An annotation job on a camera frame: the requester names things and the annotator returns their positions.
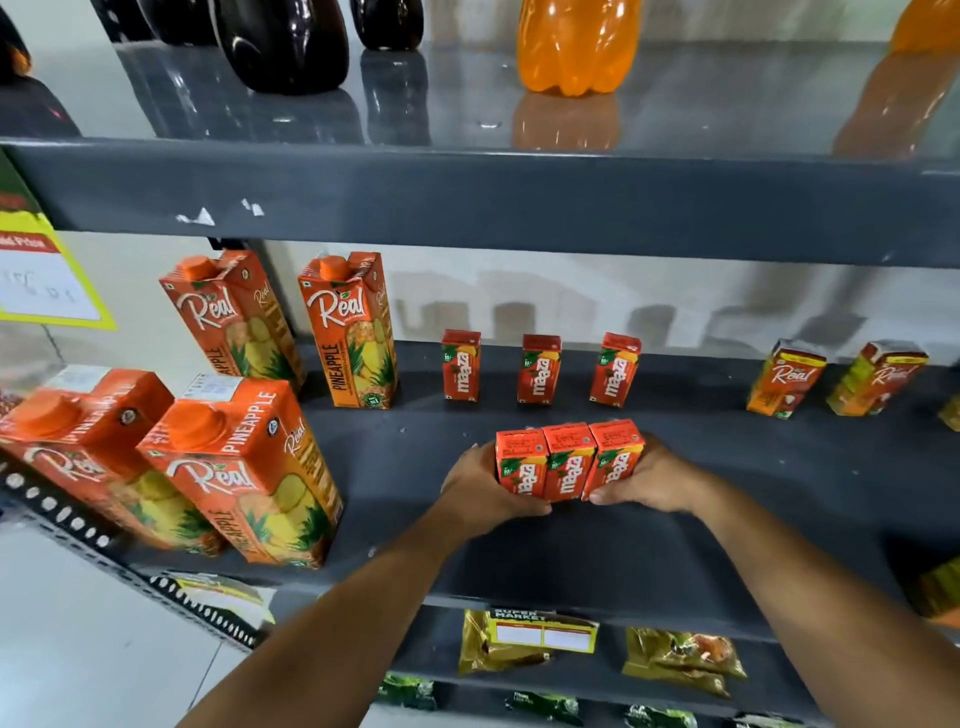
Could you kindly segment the person's left hand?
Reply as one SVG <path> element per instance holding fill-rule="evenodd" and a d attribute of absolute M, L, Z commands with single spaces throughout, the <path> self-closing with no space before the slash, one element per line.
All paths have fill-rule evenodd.
<path fill-rule="evenodd" d="M 443 481 L 436 508 L 462 539 L 485 535 L 511 521 L 497 518 L 497 496 L 511 492 L 498 482 L 496 466 L 495 442 L 474 444 Z"/>

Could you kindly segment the person's right hand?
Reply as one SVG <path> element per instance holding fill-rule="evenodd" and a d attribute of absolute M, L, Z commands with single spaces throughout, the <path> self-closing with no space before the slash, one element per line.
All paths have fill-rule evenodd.
<path fill-rule="evenodd" d="M 646 442 L 642 457 L 632 475 L 637 487 L 638 502 L 663 513 L 699 514 L 710 495 L 722 489 L 725 482 L 717 475 L 698 467 L 674 453 L 652 433 L 644 433 Z"/>

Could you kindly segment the small red mango juice box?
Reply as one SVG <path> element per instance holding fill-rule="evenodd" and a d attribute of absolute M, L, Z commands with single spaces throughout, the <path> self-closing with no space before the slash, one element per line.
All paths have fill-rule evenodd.
<path fill-rule="evenodd" d="M 542 499 L 549 448 L 541 428 L 501 430 L 495 440 L 496 477 L 515 495 Z"/>
<path fill-rule="evenodd" d="M 447 329 L 440 341 L 442 390 L 446 400 L 476 404 L 479 401 L 481 333 Z"/>
<path fill-rule="evenodd" d="M 543 499 L 551 504 L 580 500 L 597 452 L 593 431 L 586 422 L 548 425 L 541 431 L 548 449 Z"/>
<path fill-rule="evenodd" d="M 521 349 L 517 402 L 526 406 L 552 406 L 560 375 L 562 338 L 527 333 L 522 337 Z"/>
<path fill-rule="evenodd" d="M 589 400 L 605 407 L 623 408 L 634 381 L 642 340 L 612 332 L 605 333 L 599 350 Z"/>
<path fill-rule="evenodd" d="M 596 453 L 582 489 L 584 502 L 594 491 L 630 478 L 646 446 L 644 436 L 630 418 L 594 422 L 589 429 Z"/>

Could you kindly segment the person's left forearm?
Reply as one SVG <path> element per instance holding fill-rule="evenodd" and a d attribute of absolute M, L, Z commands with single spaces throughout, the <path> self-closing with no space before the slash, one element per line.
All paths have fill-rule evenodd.
<path fill-rule="evenodd" d="M 469 538 L 438 508 L 284 622 L 175 728 L 359 728 L 427 593 Z"/>

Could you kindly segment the person's right forearm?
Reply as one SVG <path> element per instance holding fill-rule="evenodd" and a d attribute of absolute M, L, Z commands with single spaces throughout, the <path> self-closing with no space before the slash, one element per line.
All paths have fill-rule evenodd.
<path fill-rule="evenodd" d="M 960 648 L 744 491 L 695 471 L 668 489 L 721 545 L 836 728 L 960 728 Z"/>

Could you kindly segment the yellow shelf price label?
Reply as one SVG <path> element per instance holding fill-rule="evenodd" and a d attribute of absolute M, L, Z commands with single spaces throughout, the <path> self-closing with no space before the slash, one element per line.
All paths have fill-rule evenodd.
<path fill-rule="evenodd" d="M 599 623 L 554 612 L 494 608 L 486 612 L 492 645 L 593 654 Z"/>

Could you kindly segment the gold snack packet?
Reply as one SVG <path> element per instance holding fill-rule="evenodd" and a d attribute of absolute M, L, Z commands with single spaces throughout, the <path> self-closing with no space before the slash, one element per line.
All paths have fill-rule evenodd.
<path fill-rule="evenodd" d="M 532 646 L 499 644 L 489 640 L 487 621 L 489 613 L 464 610 L 462 643 L 457 674 L 504 673 L 523 667 L 534 667 L 551 662 L 551 651 Z"/>
<path fill-rule="evenodd" d="M 626 628 L 626 647 L 628 656 L 622 674 L 630 677 L 725 699 L 731 698 L 729 678 L 749 678 L 728 637 L 630 626 Z"/>

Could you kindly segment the large orange pineapple juice carton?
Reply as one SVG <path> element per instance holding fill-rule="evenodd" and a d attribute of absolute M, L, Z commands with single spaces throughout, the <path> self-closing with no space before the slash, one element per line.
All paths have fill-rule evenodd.
<path fill-rule="evenodd" d="M 381 254 L 315 257 L 297 284 L 333 405 L 389 409 L 399 372 Z"/>
<path fill-rule="evenodd" d="M 323 566 L 344 502 L 287 381 L 199 374 L 137 450 L 246 562 Z"/>
<path fill-rule="evenodd" d="M 152 547 L 216 556 L 225 540 L 138 451 L 173 403 L 152 371 L 69 365 L 0 418 L 0 448 Z"/>
<path fill-rule="evenodd" d="M 216 373 L 288 382 L 300 393 L 306 368 L 257 255 L 192 255 L 159 284 Z"/>

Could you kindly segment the grey metal shelf rack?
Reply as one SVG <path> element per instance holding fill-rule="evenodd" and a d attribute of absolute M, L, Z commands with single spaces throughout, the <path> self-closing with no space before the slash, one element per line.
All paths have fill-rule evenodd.
<path fill-rule="evenodd" d="M 57 231 L 97 234 L 178 234 L 174 213 L 206 209 L 222 237 L 352 242 L 428 249 L 539 252 L 554 256 L 614 255 L 642 259 L 826 264 L 886 270 L 960 271 L 960 74 L 946 96 L 934 131 L 951 132 L 944 158 L 845 159 L 827 155 L 650 155 L 620 142 L 613 152 L 524 151 L 505 147 L 431 144 L 354 144 L 362 132 L 359 111 L 338 90 L 319 97 L 259 97 L 239 85 L 210 49 L 162 49 L 130 44 L 118 49 L 133 74 L 138 106 L 164 132 L 234 132 L 223 139 L 162 136 L 159 140 L 82 137 L 53 90 L 37 79 L 0 87 L 0 149 L 24 175 Z M 441 52 L 413 70 L 388 71 L 394 59 L 361 60 L 367 101 L 388 101 L 371 111 L 374 141 L 441 139 L 441 112 L 454 112 L 453 96 L 470 91 L 423 73 Z M 233 80 L 214 81 L 214 73 Z M 202 127 L 202 123 L 211 123 Z M 440 404 L 439 344 L 400 346 L 400 364 L 413 378 L 401 392 L 398 414 L 363 423 L 336 422 L 368 435 L 396 460 L 396 477 L 414 478 L 400 426 L 420 423 L 450 451 L 454 424 L 469 408 Z M 759 486 L 762 496 L 804 533 L 880 588 L 906 587 L 921 567 L 960 554 L 960 434 L 938 424 L 934 409 L 960 392 L 960 353 L 950 366 L 921 373 L 889 418 L 861 425 L 829 415 L 824 404 L 790 427 L 735 412 L 750 375 L 760 364 L 746 358 L 653 354 L 639 375 L 628 411 L 645 426 L 698 436 L 694 445 L 714 465 L 732 468 Z M 235 553 L 209 558 L 167 552 L 146 544 L 122 546 L 116 559 L 150 577 L 174 573 L 232 577 L 255 586 L 319 593 L 334 577 L 357 567 L 373 547 L 407 526 L 426 507 L 426 482 L 409 492 L 376 486 L 387 461 L 349 471 L 346 485 L 359 499 L 347 514 L 344 543 L 334 544 L 326 571 L 248 564 Z M 747 647 L 773 643 L 769 626 L 732 566 L 709 543 L 706 531 L 687 525 L 656 526 L 640 513 L 589 516 L 579 528 L 571 507 L 544 537 L 564 547 L 567 574 L 594 589 L 593 602 L 574 602 L 559 566 L 528 578 L 504 570 L 481 572 L 481 561 L 506 556 L 510 544 L 536 544 L 529 527 L 507 527 L 457 556 L 427 603 L 467 608 L 492 600 L 594 613 L 608 622 L 661 619 L 726 631 Z M 572 541 L 582 532 L 626 544 L 631 528 L 654 550 L 623 565 L 589 564 L 601 553 Z"/>

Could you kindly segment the yellow green packet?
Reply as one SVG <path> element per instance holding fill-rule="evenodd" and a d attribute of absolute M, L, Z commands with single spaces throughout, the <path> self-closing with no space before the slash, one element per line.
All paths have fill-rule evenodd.
<path fill-rule="evenodd" d="M 960 555 L 918 576 L 906 594 L 928 622 L 960 631 Z"/>

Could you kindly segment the orange soda bottle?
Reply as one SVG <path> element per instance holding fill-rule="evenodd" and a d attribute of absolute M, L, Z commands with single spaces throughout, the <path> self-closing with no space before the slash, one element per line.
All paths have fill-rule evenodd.
<path fill-rule="evenodd" d="M 523 86 L 567 98 L 616 91 L 642 32 L 644 0 L 522 0 L 516 61 Z"/>
<path fill-rule="evenodd" d="M 910 0 L 895 24 L 889 52 L 960 54 L 960 0 Z"/>

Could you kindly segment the dark cola bottle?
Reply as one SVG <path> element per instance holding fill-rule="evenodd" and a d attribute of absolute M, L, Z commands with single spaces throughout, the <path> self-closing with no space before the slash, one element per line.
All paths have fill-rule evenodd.
<path fill-rule="evenodd" d="M 89 0 L 112 43 L 150 42 L 155 39 L 138 0 Z"/>
<path fill-rule="evenodd" d="M 32 73 L 32 57 L 14 21 L 0 6 L 0 86 Z"/>
<path fill-rule="evenodd" d="M 209 0 L 136 0 L 152 35 L 174 46 L 216 46 Z"/>
<path fill-rule="evenodd" d="M 338 89 L 350 43 L 338 0 L 206 0 L 217 43 L 254 92 L 300 96 Z"/>
<path fill-rule="evenodd" d="M 371 51 L 415 51 L 425 30 L 423 0 L 349 0 L 356 33 Z"/>

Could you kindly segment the yellow green price sign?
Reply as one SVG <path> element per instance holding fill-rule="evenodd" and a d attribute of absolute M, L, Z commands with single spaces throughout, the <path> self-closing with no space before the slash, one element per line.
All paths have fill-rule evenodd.
<path fill-rule="evenodd" d="M 85 271 L 1 147 L 0 322 L 116 328 Z"/>

